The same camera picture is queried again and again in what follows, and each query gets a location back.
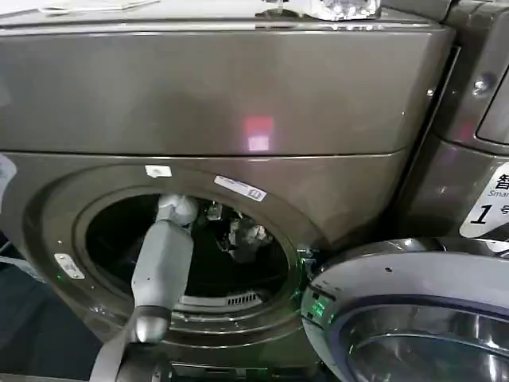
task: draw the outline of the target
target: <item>barcode sticker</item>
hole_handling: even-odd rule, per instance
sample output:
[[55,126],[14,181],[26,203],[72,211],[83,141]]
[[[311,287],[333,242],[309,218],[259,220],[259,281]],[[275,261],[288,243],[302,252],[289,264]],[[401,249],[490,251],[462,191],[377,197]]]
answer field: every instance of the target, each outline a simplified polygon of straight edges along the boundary
[[257,189],[252,185],[247,185],[246,183],[242,183],[241,181],[234,181],[227,177],[217,176],[214,179],[214,183],[224,187],[225,189],[229,189],[234,193],[239,193],[240,195],[244,195],[245,197],[249,197],[253,201],[263,201],[266,197],[267,193],[262,191],[261,189]]

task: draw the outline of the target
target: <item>green led light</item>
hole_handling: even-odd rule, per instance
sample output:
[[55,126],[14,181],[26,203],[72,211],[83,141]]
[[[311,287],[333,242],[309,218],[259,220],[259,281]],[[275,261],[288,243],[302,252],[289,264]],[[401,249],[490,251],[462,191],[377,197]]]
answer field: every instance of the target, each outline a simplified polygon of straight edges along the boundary
[[323,316],[324,315],[324,306],[321,305],[319,302],[315,302],[313,306],[311,306],[311,310],[314,312],[316,316]]

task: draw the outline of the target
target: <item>washing machine top panel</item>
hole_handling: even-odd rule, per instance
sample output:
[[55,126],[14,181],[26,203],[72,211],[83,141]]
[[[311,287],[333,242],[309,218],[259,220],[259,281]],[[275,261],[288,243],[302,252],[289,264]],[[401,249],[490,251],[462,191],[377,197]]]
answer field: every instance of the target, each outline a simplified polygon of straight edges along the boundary
[[356,248],[306,290],[305,332],[342,381],[504,380],[508,251],[465,239]]
[[340,23],[148,9],[2,19],[0,150],[391,153],[413,142],[452,37],[389,11]]

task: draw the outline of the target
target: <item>washing machine door opening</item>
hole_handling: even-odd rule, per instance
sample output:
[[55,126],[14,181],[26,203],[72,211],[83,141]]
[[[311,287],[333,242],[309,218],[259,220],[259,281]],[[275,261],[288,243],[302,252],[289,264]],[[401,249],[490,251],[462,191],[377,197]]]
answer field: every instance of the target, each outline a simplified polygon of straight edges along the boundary
[[[159,195],[118,201],[98,213],[86,234],[91,261],[110,283],[130,294],[144,235],[157,214]],[[178,310],[226,313],[269,302],[289,272],[286,254],[266,228],[226,205],[197,199],[192,224],[192,266]]]

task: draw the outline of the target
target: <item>white sticker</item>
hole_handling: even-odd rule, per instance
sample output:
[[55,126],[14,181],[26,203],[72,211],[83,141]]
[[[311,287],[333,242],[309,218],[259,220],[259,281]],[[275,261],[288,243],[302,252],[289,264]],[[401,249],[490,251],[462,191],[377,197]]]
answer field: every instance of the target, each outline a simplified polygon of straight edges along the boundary
[[488,247],[495,253],[509,251],[509,243],[507,241],[486,240],[486,239],[477,239],[477,241],[485,243],[486,247]]
[[249,197],[254,201],[262,201],[267,195],[267,193],[261,189],[257,189],[252,185],[247,185],[241,181],[233,181],[227,177],[217,176],[216,179],[214,179],[214,183],[224,187],[225,189],[229,189],[234,193],[239,193],[240,195]]
[[501,165],[484,187],[460,227],[464,237],[479,237],[509,223],[509,162]]
[[60,268],[69,276],[71,279],[83,280],[85,278],[84,273],[78,268],[74,260],[67,253],[56,253],[55,260],[60,265]]
[[2,213],[3,194],[14,175],[16,175],[16,166],[10,159],[0,154],[0,213]]
[[160,166],[160,165],[146,165],[145,166],[146,174],[149,177],[171,177],[172,169],[169,166]]

